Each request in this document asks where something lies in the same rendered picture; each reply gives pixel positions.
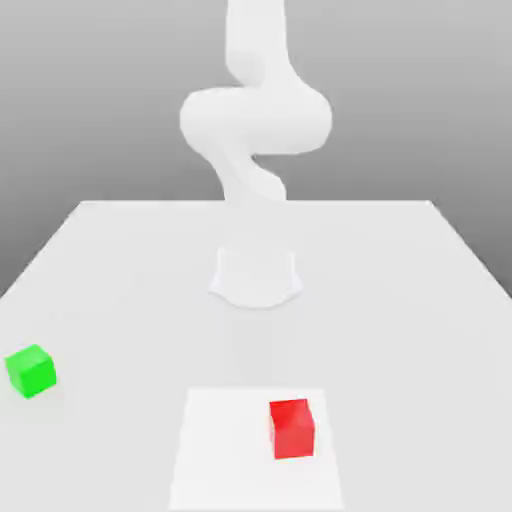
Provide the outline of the small red cube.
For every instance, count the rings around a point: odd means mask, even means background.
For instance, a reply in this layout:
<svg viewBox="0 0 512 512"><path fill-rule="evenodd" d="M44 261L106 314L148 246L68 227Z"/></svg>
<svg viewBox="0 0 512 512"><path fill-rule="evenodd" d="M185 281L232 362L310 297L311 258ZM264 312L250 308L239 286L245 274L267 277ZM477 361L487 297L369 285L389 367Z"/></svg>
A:
<svg viewBox="0 0 512 512"><path fill-rule="evenodd" d="M306 398L271 401L269 419L275 459L314 455L316 427Z"/></svg>

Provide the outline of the small green cube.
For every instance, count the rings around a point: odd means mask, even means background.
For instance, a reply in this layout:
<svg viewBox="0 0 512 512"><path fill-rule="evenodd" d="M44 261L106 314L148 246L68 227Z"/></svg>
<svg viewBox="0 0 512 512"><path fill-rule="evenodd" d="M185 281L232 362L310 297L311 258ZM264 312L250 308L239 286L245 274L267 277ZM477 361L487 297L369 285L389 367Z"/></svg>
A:
<svg viewBox="0 0 512 512"><path fill-rule="evenodd" d="M52 357L37 344L5 357L4 362L12 386L26 399L57 383Z"/></svg>

